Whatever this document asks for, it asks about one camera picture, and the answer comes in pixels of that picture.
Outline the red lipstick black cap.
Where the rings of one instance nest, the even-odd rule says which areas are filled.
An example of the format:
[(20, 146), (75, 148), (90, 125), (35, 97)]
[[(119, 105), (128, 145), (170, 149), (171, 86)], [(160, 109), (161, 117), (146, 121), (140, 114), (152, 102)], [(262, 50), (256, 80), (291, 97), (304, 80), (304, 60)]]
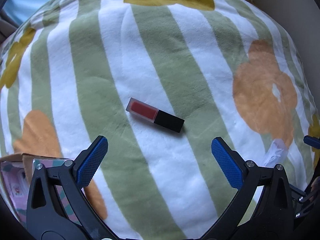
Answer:
[(176, 133), (180, 133), (184, 125), (183, 119), (135, 98), (129, 100), (126, 111)]

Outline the small clear plastic wrapper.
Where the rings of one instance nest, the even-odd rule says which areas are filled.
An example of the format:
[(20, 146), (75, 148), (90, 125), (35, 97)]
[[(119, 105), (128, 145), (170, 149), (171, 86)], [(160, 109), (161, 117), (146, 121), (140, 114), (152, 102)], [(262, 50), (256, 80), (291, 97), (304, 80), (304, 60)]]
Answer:
[(289, 149), (282, 139), (274, 139), (263, 158), (262, 166), (273, 168), (277, 164), (282, 164), (287, 158), (288, 152)]

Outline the brown cardboard box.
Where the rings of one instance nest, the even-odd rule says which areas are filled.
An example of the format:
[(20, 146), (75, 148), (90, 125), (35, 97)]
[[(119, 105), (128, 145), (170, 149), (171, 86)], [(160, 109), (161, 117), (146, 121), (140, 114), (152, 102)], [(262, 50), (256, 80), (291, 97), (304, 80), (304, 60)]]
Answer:
[(45, 157), (27, 153), (1, 157), (1, 196), (14, 217), (27, 226), (27, 202), (29, 187), (36, 165), (60, 166), (65, 158)]

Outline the pink striped box liner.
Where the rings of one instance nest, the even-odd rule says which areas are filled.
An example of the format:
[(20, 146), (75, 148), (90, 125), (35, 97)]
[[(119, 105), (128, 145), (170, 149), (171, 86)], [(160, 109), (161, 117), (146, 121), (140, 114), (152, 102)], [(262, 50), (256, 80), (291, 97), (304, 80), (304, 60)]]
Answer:
[(1, 162), (1, 178), (4, 182), (5, 192), (9, 197), (14, 214), (17, 215), (19, 222), (27, 225), (27, 200), (29, 194), (30, 182), (38, 164), (46, 168), (61, 166), (65, 159), (39, 159), (32, 157), (27, 159), (24, 156), (22, 161)]

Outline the striped floral blanket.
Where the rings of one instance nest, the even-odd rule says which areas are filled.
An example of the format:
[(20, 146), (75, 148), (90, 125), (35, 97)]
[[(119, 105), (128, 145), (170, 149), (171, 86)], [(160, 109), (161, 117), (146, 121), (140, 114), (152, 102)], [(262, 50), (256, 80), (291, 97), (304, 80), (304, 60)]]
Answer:
[[(131, 98), (180, 133), (126, 111)], [(211, 153), (222, 137), (262, 166), (274, 139), (305, 189), (319, 116), (288, 32), (252, 0), (49, 0), (1, 46), (1, 156), (108, 153), (86, 193), (119, 236), (197, 238), (236, 194)]]

